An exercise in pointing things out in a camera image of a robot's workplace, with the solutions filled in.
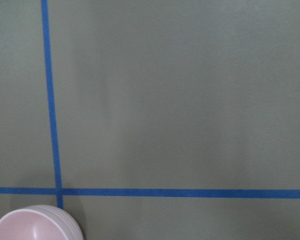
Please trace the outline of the pink bowl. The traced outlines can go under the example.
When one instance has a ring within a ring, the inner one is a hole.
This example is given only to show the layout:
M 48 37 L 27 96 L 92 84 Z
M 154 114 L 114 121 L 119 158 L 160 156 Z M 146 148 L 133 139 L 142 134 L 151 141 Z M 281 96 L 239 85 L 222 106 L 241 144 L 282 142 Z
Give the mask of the pink bowl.
M 0 219 L 0 240 L 82 240 L 76 220 L 61 208 L 32 205 Z

